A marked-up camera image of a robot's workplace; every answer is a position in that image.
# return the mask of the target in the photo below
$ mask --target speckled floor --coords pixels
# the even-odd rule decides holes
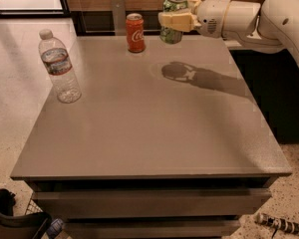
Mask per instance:
[[[37,51],[38,33],[46,27],[68,48],[76,39],[70,19],[0,20],[0,187],[16,193],[15,215],[25,213],[31,190],[9,175],[51,89]],[[272,198],[258,211],[299,222],[299,144],[281,147],[293,174],[279,178],[270,187]],[[269,239],[274,232],[255,224],[254,215],[243,216],[240,221],[241,228],[224,239]],[[278,231],[274,238],[299,237]]]

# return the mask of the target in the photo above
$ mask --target soda can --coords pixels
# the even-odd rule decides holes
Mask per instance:
[[[127,40],[129,51],[133,53],[142,52],[146,48],[144,41],[144,19],[139,13],[127,16]]]
[[[163,12],[174,12],[188,8],[187,0],[164,0],[162,4]],[[176,44],[181,41],[182,32],[167,27],[161,27],[160,38],[168,44]]]

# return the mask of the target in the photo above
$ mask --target black frame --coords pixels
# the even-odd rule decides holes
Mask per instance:
[[[60,18],[70,17],[67,0],[60,0],[62,10],[0,10],[0,18]]]

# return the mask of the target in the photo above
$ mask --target bottle label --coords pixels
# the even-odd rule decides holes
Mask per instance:
[[[65,49],[56,48],[48,50],[41,58],[50,75],[60,76],[72,69],[69,54]]]

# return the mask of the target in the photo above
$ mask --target clear plastic bottle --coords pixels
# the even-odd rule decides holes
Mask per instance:
[[[39,53],[50,76],[57,97],[62,103],[75,102],[81,90],[65,45],[50,29],[40,31]]]

